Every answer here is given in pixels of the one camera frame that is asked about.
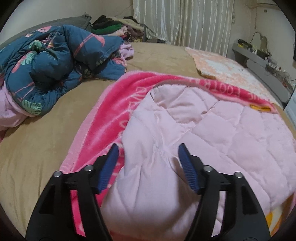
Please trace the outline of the clutter on grey unit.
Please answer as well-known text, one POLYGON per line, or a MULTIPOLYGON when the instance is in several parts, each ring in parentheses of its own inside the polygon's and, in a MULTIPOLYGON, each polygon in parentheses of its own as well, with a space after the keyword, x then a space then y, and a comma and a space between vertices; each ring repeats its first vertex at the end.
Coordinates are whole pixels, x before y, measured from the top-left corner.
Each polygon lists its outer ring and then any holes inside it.
POLYGON ((285 70, 278 66, 278 63, 271 57, 271 54, 269 52, 266 53, 264 51, 256 49, 253 45, 242 39, 238 39, 236 44, 237 47, 245 49, 252 55, 256 55, 254 62, 260 64, 265 70, 279 79, 284 87, 290 89, 291 92, 295 90, 295 79, 292 79, 285 70))

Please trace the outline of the pink cartoon fleece blanket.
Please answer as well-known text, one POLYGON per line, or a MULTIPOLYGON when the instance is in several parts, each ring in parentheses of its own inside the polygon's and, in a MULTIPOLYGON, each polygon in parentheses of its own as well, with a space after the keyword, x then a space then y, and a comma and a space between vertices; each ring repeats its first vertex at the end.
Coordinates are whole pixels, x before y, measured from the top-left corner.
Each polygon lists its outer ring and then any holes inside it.
POLYGON ((97 196, 101 208, 107 193, 125 165, 122 134, 133 112, 155 87, 162 84, 184 84, 205 90, 218 100, 237 102, 265 113, 277 113, 274 105, 255 94, 218 80, 195 79, 184 76, 134 71, 123 75, 102 93, 96 106, 83 121, 61 170, 76 172, 94 163, 98 156, 108 152, 112 144, 119 146, 119 160, 107 189, 97 196))

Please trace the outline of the peach white floral blanket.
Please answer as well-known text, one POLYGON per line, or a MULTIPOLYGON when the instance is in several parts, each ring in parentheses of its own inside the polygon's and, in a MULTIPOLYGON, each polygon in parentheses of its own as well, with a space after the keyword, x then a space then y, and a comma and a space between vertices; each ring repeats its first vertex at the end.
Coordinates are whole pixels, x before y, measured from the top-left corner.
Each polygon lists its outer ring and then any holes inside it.
POLYGON ((200 76, 243 88, 282 107, 282 104, 259 81, 259 78, 236 61, 216 53, 189 47, 186 47, 185 50, 193 58, 200 76))

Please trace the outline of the blue flamingo print comforter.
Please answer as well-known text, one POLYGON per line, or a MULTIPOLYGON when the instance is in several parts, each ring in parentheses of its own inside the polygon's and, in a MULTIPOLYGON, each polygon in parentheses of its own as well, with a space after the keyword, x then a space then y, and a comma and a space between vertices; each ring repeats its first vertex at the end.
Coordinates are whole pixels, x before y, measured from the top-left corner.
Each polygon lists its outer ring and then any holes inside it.
POLYGON ((89 78, 118 80, 133 57, 122 37, 73 25, 46 26, 1 49, 1 130, 47 114, 89 78))

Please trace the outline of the grey headboard cushion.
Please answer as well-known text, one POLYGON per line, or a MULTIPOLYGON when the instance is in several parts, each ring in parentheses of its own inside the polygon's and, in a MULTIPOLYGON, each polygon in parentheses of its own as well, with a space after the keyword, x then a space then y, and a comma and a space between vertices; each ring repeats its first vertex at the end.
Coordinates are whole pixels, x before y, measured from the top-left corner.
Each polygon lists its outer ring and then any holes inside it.
POLYGON ((57 20, 45 22, 45 23, 36 25, 34 27, 28 28, 12 36, 10 39, 7 39, 5 42, 1 44, 1 49, 3 49, 5 46, 9 45, 11 42, 15 41, 16 39, 25 36, 26 34, 29 34, 33 31, 36 31, 37 29, 48 27, 48 26, 73 25, 75 27, 79 27, 90 32, 91 19, 92 19, 92 16, 85 13, 84 15, 81 15, 81 16, 69 17, 69 18, 63 18, 63 19, 57 19, 57 20))

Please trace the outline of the grey drawer unit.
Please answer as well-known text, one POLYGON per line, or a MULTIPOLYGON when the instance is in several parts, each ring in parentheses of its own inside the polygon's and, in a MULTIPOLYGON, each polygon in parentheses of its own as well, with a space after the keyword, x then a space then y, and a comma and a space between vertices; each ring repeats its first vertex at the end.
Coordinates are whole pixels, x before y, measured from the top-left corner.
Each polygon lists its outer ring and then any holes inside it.
POLYGON ((238 43, 233 43, 232 50, 247 58, 247 68, 259 78, 260 82, 271 92, 271 94, 283 104, 288 104, 291 94, 283 84, 267 71, 267 61, 247 49, 239 47, 238 43))

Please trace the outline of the pile of mixed clothes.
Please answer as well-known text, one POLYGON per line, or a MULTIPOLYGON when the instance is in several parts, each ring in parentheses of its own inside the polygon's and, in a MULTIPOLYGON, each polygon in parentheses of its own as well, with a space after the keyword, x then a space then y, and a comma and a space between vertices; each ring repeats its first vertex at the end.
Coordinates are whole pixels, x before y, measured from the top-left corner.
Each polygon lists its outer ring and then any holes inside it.
POLYGON ((91 32, 96 35, 119 36, 125 42, 148 42, 166 44, 165 40, 149 37, 148 27, 140 24, 133 16, 122 19, 116 17, 100 16, 91 24, 91 32))

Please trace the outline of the white striped curtain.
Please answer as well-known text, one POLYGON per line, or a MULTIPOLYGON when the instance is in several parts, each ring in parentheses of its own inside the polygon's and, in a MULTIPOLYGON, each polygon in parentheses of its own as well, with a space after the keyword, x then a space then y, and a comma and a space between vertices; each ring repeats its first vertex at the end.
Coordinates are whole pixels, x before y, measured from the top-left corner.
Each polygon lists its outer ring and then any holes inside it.
POLYGON ((147 28, 146 36, 226 56, 234 1, 135 0, 134 18, 147 28))

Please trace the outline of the pink quilted jacket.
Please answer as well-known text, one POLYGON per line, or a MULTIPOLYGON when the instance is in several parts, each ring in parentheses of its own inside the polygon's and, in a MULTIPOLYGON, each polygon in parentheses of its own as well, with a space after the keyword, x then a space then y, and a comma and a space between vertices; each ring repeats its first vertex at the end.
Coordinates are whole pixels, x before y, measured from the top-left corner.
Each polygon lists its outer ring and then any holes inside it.
POLYGON ((184 84, 153 88, 122 134, 125 165, 100 208, 114 240, 184 240, 199 196, 178 158, 241 172, 265 214, 295 192, 295 139, 277 113, 218 100, 184 84))

